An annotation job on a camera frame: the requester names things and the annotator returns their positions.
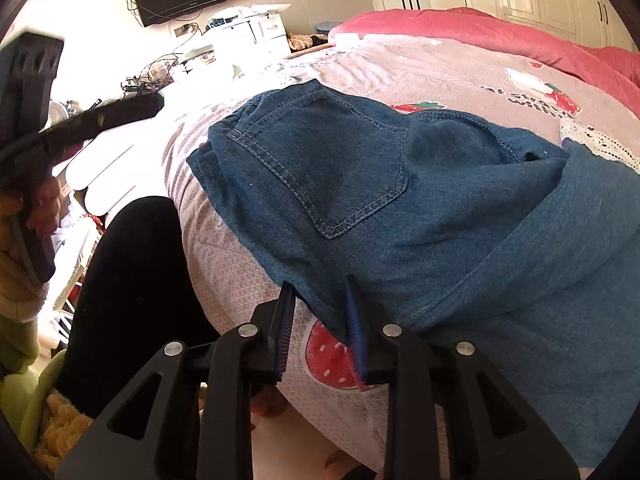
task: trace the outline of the wall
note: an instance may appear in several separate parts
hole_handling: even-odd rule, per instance
[[[288,32],[303,34],[312,32],[315,23],[343,21],[373,9],[371,0],[229,0],[204,9],[194,21],[204,30],[217,10],[254,3],[292,4],[282,19]],[[174,38],[170,31],[181,24],[143,28],[127,10],[126,0],[29,0],[5,41],[27,28],[63,38],[65,50],[52,98],[76,100],[87,108],[97,98],[120,97],[124,78],[176,49],[185,38]]]

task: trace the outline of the metal screw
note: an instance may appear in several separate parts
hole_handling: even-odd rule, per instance
[[[468,341],[461,341],[456,345],[456,350],[460,355],[473,355],[476,351],[476,347]]]
[[[238,327],[238,333],[240,337],[253,337],[258,333],[258,327],[247,323]]]
[[[182,346],[182,343],[178,341],[171,341],[164,347],[164,353],[168,356],[181,354],[182,350],[184,350],[184,346]]]
[[[402,333],[402,328],[390,323],[382,327],[382,333],[389,337],[398,337]]]

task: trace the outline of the blue denim garment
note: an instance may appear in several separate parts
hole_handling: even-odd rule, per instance
[[[351,273],[393,321],[478,344],[595,466],[640,398],[640,181],[564,148],[311,81],[251,99],[188,162],[271,279],[335,336]]]

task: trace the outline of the black pants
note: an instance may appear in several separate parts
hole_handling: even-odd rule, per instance
[[[114,218],[95,251],[56,387],[95,418],[168,341],[217,338],[191,286],[174,203],[142,198]]]

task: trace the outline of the red blanket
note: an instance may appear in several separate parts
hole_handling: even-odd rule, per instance
[[[640,116],[640,56],[608,47],[591,49],[524,25],[497,20],[484,12],[450,10],[380,10],[334,28],[336,34],[405,34],[444,38],[487,50],[526,56],[580,78],[616,98]]]

